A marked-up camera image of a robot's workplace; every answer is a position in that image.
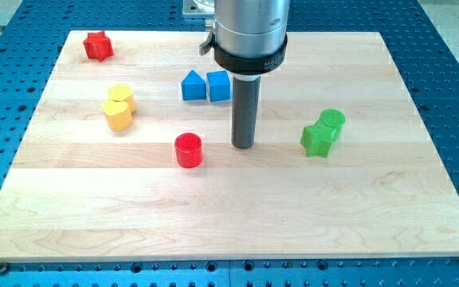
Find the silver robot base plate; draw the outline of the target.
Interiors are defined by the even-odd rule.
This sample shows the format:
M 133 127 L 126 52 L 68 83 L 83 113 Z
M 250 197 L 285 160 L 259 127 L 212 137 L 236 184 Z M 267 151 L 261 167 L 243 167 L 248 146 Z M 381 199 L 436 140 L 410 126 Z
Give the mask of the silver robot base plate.
M 214 15 L 214 0 L 183 0 L 184 18 L 210 18 Z

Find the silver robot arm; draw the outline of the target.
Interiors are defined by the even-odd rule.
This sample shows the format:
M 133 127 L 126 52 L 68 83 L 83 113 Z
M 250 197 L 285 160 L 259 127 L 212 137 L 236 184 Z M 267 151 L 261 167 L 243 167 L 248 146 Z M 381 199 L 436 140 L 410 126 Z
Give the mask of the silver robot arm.
M 215 0 L 213 23 L 199 54 L 241 81 L 254 81 L 279 67 L 288 37 L 289 0 Z

